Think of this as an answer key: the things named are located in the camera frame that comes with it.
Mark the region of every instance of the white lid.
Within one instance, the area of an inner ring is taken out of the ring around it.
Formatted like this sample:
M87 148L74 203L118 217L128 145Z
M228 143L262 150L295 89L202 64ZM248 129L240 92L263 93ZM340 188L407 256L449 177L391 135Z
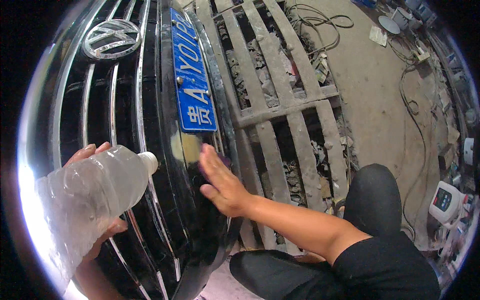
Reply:
M158 160L156 159L155 154L147 151L139 153L138 156L140 156L145 167L147 168L149 176L156 172L156 169L158 168Z

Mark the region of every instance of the car emblem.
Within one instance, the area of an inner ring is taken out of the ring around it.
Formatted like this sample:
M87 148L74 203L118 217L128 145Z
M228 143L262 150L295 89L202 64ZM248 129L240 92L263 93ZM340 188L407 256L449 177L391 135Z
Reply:
M113 60L134 52L141 41L141 34L135 24L113 19L98 24L88 32L84 52L94 59Z

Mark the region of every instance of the leg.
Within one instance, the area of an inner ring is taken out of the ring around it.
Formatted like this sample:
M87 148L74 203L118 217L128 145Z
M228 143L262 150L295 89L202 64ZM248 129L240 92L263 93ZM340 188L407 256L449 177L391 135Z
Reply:
M280 300L295 288L324 275L335 286L330 265L299 263L289 254L277 250L239 252L232 256L230 271L244 287L266 300Z
M400 231L400 192L387 167L372 164L357 172L348 191L344 219L372 236Z

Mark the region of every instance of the blue object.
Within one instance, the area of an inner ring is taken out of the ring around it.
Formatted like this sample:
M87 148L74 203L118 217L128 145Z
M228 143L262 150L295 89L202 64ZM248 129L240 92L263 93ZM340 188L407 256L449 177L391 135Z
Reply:
M217 122L193 25L170 8L177 104L184 132L216 131Z
M358 4L358 5L363 5L368 8L375 8L377 5L377 2L375 1L370 1L370 0L350 0L352 3Z

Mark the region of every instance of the water bottle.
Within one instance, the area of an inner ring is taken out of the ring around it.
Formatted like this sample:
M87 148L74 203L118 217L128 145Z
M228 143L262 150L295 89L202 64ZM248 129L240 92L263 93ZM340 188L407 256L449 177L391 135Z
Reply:
M157 168L153 153L117 145L35 182L54 244L50 259L62 282L70 281L113 219L138 203Z

